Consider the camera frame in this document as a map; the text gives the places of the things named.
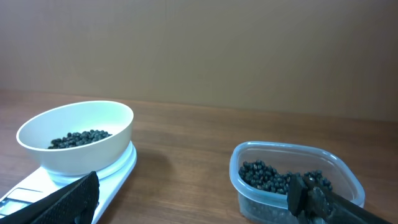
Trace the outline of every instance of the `scale platform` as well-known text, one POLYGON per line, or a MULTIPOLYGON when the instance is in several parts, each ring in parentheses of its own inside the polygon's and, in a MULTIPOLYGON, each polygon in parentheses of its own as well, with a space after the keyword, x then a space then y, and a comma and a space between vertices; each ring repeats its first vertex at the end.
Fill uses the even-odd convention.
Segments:
MULTIPOLYGON (((99 178, 99 199, 92 223, 98 222, 106 207, 111 203, 133 170, 136 162, 136 148, 130 141, 128 147, 116 162, 96 171, 99 178)), ((0 218, 50 195, 83 176, 56 175, 47 172, 43 167, 38 168, 0 199, 0 218)))

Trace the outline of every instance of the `wooden table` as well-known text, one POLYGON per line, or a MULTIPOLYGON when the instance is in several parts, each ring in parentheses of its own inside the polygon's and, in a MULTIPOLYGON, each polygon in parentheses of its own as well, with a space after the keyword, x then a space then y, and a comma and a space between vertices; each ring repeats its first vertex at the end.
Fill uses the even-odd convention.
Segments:
MULTIPOLYGON (((0 91, 0 194, 38 168, 18 128, 51 108, 98 98, 0 91)), ((365 208, 398 223, 398 123, 116 100, 134 110, 135 169, 100 223, 249 223, 228 165, 244 141, 326 149, 356 174, 365 208)))

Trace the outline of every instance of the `white bowl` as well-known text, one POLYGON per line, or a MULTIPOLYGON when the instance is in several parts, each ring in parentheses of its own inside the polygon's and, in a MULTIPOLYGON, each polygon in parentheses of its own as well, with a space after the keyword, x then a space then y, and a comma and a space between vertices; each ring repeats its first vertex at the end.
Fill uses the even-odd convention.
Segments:
POLYGON ((28 120, 17 132, 18 143, 48 172, 81 175, 115 162, 127 148, 134 113, 113 101, 87 101, 61 106, 28 120), (47 149, 67 133, 104 130, 112 136, 84 146, 47 149))

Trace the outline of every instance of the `kitchen scale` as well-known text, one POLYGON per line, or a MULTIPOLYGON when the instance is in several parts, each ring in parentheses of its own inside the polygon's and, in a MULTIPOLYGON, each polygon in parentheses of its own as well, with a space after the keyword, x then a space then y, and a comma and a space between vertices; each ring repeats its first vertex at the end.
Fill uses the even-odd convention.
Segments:
MULTIPOLYGON (((122 156, 113 164, 96 171, 99 199, 92 223, 97 223, 137 162, 136 148, 130 141, 122 156)), ((0 199, 0 218, 10 215, 85 175, 65 176, 47 172, 43 167, 19 182, 0 199)))

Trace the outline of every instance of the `pile of dark berries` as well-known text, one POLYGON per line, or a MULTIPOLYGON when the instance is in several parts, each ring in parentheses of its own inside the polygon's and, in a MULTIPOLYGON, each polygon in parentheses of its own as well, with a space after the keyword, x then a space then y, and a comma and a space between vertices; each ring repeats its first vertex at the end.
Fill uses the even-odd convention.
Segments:
MULTIPOLYGON (((239 176, 252 187, 259 190, 265 190, 272 193, 286 195, 289 191, 290 178, 293 175, 300 176, 300 173, 280 174, 272 166, 266 166, 265 162, 257 160, 256 162, 243 162, 243 166, 239 169, 239 176)), ((304 176, 310 180, 323 185, 329 190, 332 190, 330 181, 322 176, 321 170, 314 170, 304 173, 304 176)))
POLYGON ((69 147, 83 146, 90 144, 104 138, 111 136, 112 134, 107 131, 90 130, 83 131, 82 133, 68 133, 66 137, 54 139, 51 141, 52 146, 48 149, 65 149, 69 147))

